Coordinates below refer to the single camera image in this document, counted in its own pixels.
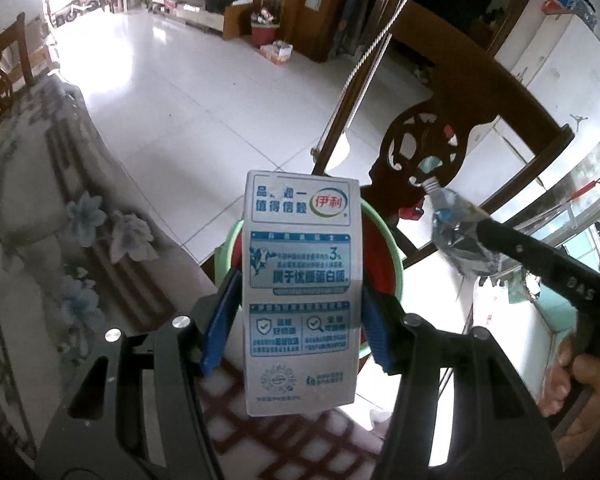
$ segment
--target white cord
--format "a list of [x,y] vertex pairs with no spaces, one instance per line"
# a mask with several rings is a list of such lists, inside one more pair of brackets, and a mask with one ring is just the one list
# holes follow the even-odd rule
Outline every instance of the white cord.
[[[317,146],[312,150],[312,152],[314,152],[314,157],[316,157],[317,154],[320,153],[320,150],[322,149],[322,144],[324,143],[324,139],[326,138],[327,134],[329,133],[329,129],[331,127],[331,124],[333,123],[334,118],[336,117],[336,113],[337,113],[338,109],[340,108],[340,104],[342,103],[344,94],[347,92],[347,88],[349,88],[349,85],[351,85],[353,78],[356,76],[356,74],[358,73],[358,70],[360,70],[360,67],[362,67],[362,65],[369,58],[369,56],[371,56],[371,53],[375,50],[375,48],[378,46],[378,44],[387,35],[387,33],[389,32],[389,29],[393,26],[395,20],[398,19],[398,16],[400,16],[402,9],[404,8],[404,6],[407,4],[408,1],[409,0],[401,0],[400,1],[400,4],[398,4],[397,9],[395,9],[394,15],[391,17],[389,22],[384,26],[384,28],[380,31],[380,34],[378,34],[378,36],[376,36],[376,38],[373,40],[371,45],[369,45],[369,48],[362,55],[362,57],[360,58],[358,63],[355,65],[355,67],[353,67],[353,70],[349,74],[349,77],[347,77],[347,80],[345,81],[344,86],[342,87],[342,90],[340,91],[340,95],[338,97],[338,102],[336,103],[336,106],[333,109],[333,112],[331,113],[331,117],[329,118],[329,121],[327,121],[327,125],[324,127],[322,136],[320,137],[320,140],[318,141]],[[353,110],[352,116],[347,121],[347,124],[351,123],[351,121],[353,120],[353,115],[355,115],[357,110],[358,110],[358,107],[356,106],[355,110]]]

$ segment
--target yili logo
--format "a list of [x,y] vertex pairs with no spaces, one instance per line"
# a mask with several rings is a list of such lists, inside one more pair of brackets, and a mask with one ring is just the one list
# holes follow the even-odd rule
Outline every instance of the yili logo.
[[309,208],[322,218],[333,218],[342,213],[348,203],[347,195],[342,190],[323,187],[311,197]]

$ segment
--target wooden door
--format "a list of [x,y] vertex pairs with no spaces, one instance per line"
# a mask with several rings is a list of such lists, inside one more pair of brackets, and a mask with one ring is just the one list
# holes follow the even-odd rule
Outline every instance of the wooden door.
[[327,59],[331,40],[346,0],[285,0],[280,38],[294,49],[322,62]]

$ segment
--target black tongs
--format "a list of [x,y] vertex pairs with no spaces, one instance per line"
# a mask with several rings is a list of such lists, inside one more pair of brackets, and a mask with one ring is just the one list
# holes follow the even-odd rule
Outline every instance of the black tongs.
[[[600,358],[600,273],[558,249],[491,219],[478,223],[477,235],[485,247],[519,261],[576,308],[573,359],[581,353]],[[589,386],[573,381],[563,408],[547,418],[554,438],[565,434],[591,394]]]

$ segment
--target blue gripper pad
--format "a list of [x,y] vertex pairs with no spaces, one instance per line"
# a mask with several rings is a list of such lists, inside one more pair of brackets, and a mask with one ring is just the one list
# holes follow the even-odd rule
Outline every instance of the blue gripper pad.
[[369,342],[374,361],[382,367],[384,373],[389,373],[394,368],[395,360],[391,352],[390,327],[387,326],[387,317],[382,312],[385,308],[382,301],[383,296],[385,294],[378,293],[368,280],[364,281],[362,285],[362,326],[365,329],[366,340]]
[[235,314],[242,301],[242,271],[232,267],[222,280],[216,294],[217,305],[205,332],[205,339],[200,358],[200,370],[206,377],[222,360],[224,347],[229,339],[229,332],[234,323]]

